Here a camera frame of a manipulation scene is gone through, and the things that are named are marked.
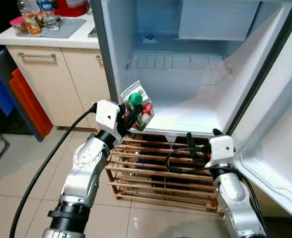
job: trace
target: refrigerator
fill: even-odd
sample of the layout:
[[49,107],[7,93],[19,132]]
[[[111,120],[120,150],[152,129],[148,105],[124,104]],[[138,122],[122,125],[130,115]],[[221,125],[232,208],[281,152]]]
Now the refrigerator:
[[91,0],[111,99],[139,80],[173,141],[217,128],[292,215],[292,0]]

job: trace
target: plastic bottle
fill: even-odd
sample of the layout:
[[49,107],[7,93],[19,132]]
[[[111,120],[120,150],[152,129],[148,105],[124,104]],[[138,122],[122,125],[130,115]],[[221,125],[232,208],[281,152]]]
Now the plastic bottle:
[[50,0],[37,0],[38,6],[42,13],[43,22],[49,31],[57,31],[59,24],[57,17],[53,12],[53,5]]
[[41,28],[36,21],[35,10],[29,0],[18,0],[17,6],[23,16],[29,34],[39,34],[41,32]]

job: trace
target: wooden rack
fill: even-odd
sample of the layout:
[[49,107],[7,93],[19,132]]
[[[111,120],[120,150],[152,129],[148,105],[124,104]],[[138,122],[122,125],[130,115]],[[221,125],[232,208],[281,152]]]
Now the wooden rack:
[[[185,138],[178,140],[182,143],[171,148],[164,137],[139,135],[124,138],[122,145],[115,146],[105,170],[116,198],[216,212],[216,191],[209,174],[177,174],[167,169],[164,161],[168,153],[187,147]],[[200,140],[196,144],[207,142]],[[183,169],[204,166],[194,164],[188,151],[171,157],[170,164]]]

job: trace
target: green cap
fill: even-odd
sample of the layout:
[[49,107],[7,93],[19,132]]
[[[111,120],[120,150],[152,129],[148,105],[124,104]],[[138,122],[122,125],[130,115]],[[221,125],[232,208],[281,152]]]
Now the green cap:
[[131,101],[131,103],[133,105],[136,105],[137,106],[137,105],[142,104],[143,98],[142,98],[142,96],[139,93],[133,93],[131,95],[130,101]]

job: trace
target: beige cabinet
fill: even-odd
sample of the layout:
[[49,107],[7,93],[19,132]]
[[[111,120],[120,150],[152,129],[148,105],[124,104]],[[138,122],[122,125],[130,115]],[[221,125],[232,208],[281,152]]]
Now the beige cabinet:
[[[70,126],[84,113],[61,48],[7,48],[53,125]],[[89,127],[87,119],[78,127]]]
[[[62,48],[62,52],[84,110],[92,103],[109,99],[100,50]],[[95,114],[88,116],[88,123],[96,128]]]

